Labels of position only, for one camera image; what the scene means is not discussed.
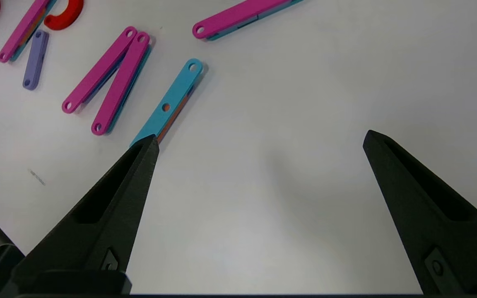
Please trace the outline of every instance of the magenta plastic link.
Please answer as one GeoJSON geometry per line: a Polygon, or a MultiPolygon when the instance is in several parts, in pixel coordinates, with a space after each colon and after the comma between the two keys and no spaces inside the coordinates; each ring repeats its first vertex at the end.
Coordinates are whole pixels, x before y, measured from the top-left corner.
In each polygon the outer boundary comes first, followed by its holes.
{"type": "Polygon", "coordinates": [[[289,0],[246,0],[226,9],[212,17],[208,17],[193,26],[193,35],[198,38],[208,38],[240,24],[258,14],[285,4],[289,0]]]}
{"type": "Polygon", "coordinates": [[[104,76],[112,69],[113,66],[121,59],[128,46],[134,40],[137,29],[130,26],[127,27],[121,35],[113,42],[111,47],[102,55],[98,62],[91,68],[89,73],[78,83],[75,89],[62,103],[62,110],[65,113],[73,113],[88,96],[93,92],[95,87],[102,81],[104,76]]]}
{"type": "Polygon", "coordinates": [[[47,6],[50,0],[35,0],[29,10],[25,13],[16,29],[12,32],[7,42],[0,51],[0,62],[6,63],[10,60],[19,43],[25,38],[29,32],[30,26],[43,13],[43,8],[47,6]]]}
{"type": "Polygon", "coordinates": [[[119,105],[123,101],[124,95],[131,84],[142,58],[145,55],[150,36],[146,32],[139,32],[134,41],[128,48],[125,59],[113,79],[108,93],[102,102],[102,105],[91,124],[91,132],[95,135],[103,135],[108,131],[112,120],[114,119],[119,105]]]}

